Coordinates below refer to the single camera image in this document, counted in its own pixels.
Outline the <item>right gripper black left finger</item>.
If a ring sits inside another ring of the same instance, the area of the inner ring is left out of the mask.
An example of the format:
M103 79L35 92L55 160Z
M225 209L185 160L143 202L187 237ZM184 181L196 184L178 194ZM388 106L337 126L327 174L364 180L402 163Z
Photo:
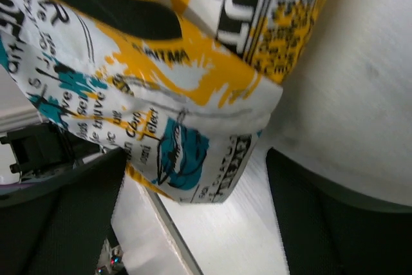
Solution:
M122 185L114 149L50 180L1 195L1 274L94 274Z

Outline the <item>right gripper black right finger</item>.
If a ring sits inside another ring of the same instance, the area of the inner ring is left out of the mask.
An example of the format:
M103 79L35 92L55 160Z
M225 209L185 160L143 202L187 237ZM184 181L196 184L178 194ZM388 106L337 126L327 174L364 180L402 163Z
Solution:
M274 148L268 182L291 274L411 274L411 207L352 191Z

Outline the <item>colourful printed shorts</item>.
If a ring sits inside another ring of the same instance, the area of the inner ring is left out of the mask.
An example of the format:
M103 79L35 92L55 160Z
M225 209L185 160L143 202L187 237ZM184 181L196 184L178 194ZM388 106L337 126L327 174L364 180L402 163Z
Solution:
M47 119L183 203L237 184L326 0L1 0L1 66Z

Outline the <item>aluminium front rail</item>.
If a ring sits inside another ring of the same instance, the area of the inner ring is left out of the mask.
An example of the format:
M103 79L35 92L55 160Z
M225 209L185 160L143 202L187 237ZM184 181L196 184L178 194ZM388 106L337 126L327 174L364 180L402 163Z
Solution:
M187 246L183 236L181 235L167 208L162 202L162 199L157 193L151 192L148 189L145 189L145 193L150 200L153 209L156 211L156 216L158 217L158 220L161 222L161 226L165 231L165 237L167 238L167 241L173 248L173 252L178 258L179 264L184 269L184 274L203 274L196 259L192 255L191 250Z

